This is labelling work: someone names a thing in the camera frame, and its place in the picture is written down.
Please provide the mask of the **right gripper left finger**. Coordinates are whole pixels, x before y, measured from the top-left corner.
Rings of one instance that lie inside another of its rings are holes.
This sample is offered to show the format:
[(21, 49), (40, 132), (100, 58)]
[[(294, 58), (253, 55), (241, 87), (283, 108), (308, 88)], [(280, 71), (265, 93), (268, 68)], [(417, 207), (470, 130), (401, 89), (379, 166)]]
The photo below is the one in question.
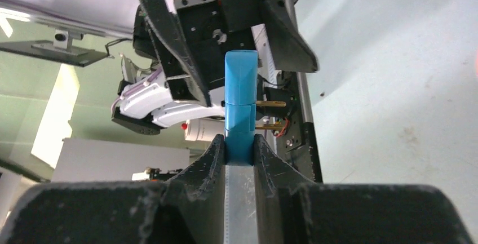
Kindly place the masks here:
[(225, 143), (166, 181), (49, 183), (27, 190), (2, 243), (222, 243)]

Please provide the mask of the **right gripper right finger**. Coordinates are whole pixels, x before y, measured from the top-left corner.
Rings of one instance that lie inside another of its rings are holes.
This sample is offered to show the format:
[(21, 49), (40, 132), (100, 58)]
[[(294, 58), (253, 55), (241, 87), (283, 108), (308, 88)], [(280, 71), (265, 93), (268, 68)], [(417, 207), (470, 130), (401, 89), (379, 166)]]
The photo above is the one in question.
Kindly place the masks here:
[(437, 188), (320, 184), (254, 137), (260, 243), (471, 243), (454, 205)]

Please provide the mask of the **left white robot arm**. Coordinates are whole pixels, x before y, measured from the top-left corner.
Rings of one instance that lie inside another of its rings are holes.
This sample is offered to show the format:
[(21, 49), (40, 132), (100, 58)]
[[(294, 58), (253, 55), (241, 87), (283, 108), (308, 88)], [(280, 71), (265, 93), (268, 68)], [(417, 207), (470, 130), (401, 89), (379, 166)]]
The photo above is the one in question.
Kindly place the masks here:
[(132, 45), (151, 59), (140, 70), (122, 59), (123, 80), (112, 121), (157, 135), (177, 123), (224, 115), (225, 57), (258, 48), (253, 27), (263, 26), (278, 70), (314, 73), (315, 54), (301, 37), (285, 0), (139, 0)]

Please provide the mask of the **light blue adapter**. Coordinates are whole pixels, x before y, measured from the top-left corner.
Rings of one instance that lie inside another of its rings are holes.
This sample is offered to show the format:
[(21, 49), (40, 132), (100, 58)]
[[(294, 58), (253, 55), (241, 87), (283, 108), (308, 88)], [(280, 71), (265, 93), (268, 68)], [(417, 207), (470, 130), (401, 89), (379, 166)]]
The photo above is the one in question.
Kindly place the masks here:
[(258, 52), (233, 50), (225, 62), (225, 161), (252, 166), (255, 136)]

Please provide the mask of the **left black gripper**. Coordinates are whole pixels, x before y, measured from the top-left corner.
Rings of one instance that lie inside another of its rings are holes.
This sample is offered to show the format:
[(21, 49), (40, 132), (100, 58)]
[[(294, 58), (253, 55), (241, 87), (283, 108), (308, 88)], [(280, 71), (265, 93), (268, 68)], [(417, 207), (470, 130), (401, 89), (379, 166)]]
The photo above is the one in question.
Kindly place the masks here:
[(177, 103), (211, 107), (207, 85), (224, 84), (226, 52), (256, 49), (256, 26), (265, 26), (277, 70), (318, 71), (316, 56), (291, 21), (285, 0), (174, 0), (179, 20), (165, 0), (139, 3), (152, 38), (162, 43), (184, 72), (166, 77)]

